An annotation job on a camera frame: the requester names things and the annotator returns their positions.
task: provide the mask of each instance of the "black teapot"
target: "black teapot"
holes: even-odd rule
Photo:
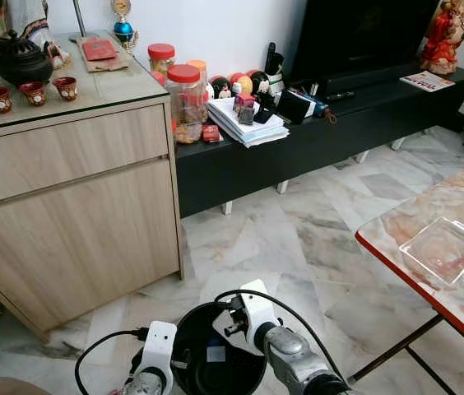
[[[53,74],[53,64],[40,47],[28,39],[18,38],[9,30],[10,40],[0,44],[0,76],[19,86],[25,82],[47,82]]]

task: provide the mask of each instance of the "trophy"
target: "trophy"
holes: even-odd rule
[[[137,46],[139,41],[139,32],[133,30],[132,25],[126,20],[126,15],[132,10],[130,0],[112,0],[111,7],[118,15],[118,21],[115,22],[114,33],[123,45],[126,52],[133,55],[132,49]]]

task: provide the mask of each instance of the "television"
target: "television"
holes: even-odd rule
[[[309,0],[294,80],[413,62],[439,0]]]

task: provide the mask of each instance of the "cabinet drawer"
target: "cabinet drawer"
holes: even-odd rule
[[[167,160],[0,206],[0,292],[41,332],[179,269]]]
[[[0,137],[0,200],[167,153],[162,105]]]

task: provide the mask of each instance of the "red table edge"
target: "red table edge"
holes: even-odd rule
[[[358,230],[355,234],[356,239],[368,250],[372,255],[389,267],[392,271],[397,274],[402,280],[404,280],[415,292],[422,296],[428,301],[435,309],[441,313],[460,333],[464,335],[464,323],[462,323],[457,317],[455,317],[448,309],[440,304],[432,295],[430,295],[424,288],[419,286],[413,281],[407,274],[405,274],[395,263],[391,262],[385,255],[378,251],[369,241],[364,239]]]

